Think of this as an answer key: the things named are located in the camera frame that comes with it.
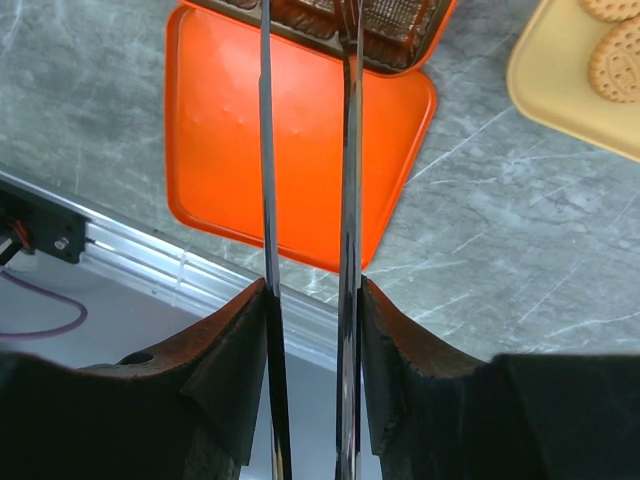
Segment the metal tongs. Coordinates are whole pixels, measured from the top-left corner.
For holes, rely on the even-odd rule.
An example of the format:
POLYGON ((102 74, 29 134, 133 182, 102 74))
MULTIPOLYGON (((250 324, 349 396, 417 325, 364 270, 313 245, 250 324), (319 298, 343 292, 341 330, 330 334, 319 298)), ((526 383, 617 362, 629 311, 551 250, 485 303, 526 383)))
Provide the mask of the metal tongs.
MULTIPOLYGON (((361 1, 337 1, 334 11, 339 20, 338 38, 343 49, 344 73, 335 476, 338 479, 357 479, 360 476, 361 453, 364 4, 361 1)), ((273 478, 289 479, 292 463, 277 241, 270 33, 271 4, 265 1, 260 20, 259 120, 271 465, 273 478)))

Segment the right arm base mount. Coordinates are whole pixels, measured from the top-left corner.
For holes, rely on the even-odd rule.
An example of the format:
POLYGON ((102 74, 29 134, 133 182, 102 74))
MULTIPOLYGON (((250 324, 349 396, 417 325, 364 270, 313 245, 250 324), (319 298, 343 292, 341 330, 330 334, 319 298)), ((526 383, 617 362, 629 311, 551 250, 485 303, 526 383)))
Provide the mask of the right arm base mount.
POLYGON ((1 181, 1 266, 18 253, 44 252, 77 264, 85 250, 86 219, 34 193, 1 181))

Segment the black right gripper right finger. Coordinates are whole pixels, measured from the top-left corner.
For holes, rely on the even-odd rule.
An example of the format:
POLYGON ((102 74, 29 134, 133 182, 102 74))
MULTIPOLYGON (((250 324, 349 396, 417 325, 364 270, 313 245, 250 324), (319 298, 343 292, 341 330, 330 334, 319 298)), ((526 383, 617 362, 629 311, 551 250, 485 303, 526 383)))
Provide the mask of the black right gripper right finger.
POLYGON ((361 290, 370 443, 386 479, 635 479, 635 355, 481 361, 361 290))

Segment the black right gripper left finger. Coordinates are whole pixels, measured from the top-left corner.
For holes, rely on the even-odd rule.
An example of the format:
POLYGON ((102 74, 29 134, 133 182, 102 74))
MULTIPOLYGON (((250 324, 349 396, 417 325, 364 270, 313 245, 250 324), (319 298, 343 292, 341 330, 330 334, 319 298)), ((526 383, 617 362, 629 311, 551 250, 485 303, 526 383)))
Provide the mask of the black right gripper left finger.
POLYGON ((266 285, 115 364, 1 356, 5 479, 236 479, 266 364, 266 285))

